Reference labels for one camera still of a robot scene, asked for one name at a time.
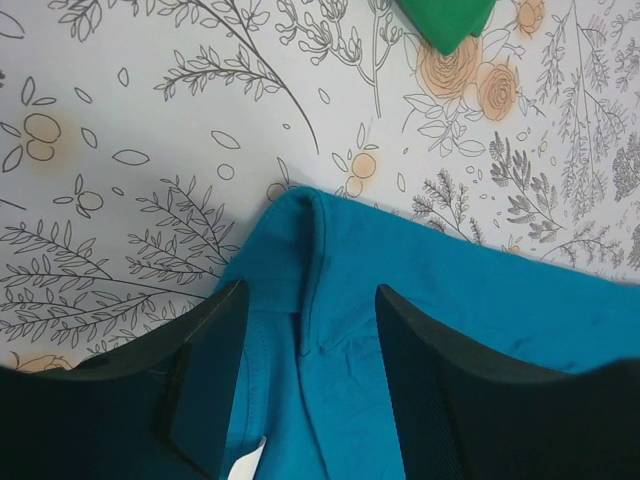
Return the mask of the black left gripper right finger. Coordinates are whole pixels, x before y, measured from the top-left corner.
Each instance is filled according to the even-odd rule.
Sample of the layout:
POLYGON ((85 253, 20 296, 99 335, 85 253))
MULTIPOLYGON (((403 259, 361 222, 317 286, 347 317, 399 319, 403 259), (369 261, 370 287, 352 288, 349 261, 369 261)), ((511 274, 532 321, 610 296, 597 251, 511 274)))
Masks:
POLYGON ((409 479, 635 479, 639 363, 566 374, 431 318, 386 285, 376 323, 409 479))

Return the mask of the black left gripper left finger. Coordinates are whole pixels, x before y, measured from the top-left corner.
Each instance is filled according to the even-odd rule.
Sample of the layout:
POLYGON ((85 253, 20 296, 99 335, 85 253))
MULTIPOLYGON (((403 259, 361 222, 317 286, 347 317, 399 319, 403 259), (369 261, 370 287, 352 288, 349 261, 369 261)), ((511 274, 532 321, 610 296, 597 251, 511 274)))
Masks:
POLYGON ((232 281, 73 369, 3 369, 2 477, 219 478, 248 307, 232 281))

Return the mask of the blue t shirt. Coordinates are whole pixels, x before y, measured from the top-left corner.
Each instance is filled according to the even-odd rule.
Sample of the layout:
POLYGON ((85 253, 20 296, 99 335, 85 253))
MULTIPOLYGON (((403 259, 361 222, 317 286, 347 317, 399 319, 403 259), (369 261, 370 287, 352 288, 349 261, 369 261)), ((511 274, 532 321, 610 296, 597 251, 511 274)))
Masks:
POLYGON ((224 465, 257 479, 635 479, 639 289, 297 188, 224 280, 224 465))

